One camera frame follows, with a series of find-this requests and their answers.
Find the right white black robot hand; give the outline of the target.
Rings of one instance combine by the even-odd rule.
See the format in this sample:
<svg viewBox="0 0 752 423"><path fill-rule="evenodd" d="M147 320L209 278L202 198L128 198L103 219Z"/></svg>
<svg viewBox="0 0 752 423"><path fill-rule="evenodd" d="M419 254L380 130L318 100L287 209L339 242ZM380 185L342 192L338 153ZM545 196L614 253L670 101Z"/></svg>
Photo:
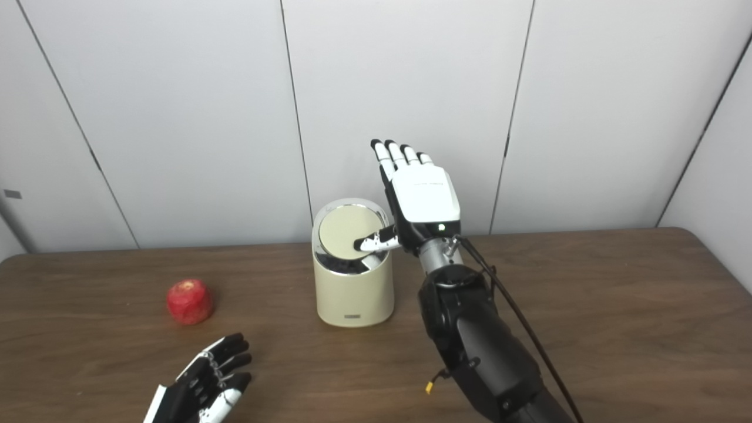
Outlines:
<svg viewBox="0 0 752 423"><path fill-rule="evenodd" d="M427 153L392 140L371 140L393 224L354 240L359 252L402 247L418 256L432 239L461 234L461 207L448 172Z"/></svg>

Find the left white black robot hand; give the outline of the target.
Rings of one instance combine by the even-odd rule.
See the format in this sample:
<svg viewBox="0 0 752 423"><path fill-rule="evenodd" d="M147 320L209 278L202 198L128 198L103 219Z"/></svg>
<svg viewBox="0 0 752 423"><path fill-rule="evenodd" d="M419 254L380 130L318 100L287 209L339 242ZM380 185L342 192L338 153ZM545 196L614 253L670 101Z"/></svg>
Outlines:
<svg viewBox="0 0 752 423"><path fill-rule="evenodd" d="M201 350L169 386L159 385L145 422L223 422L252 381L239 368L252 362L242 333Z"/></svg>

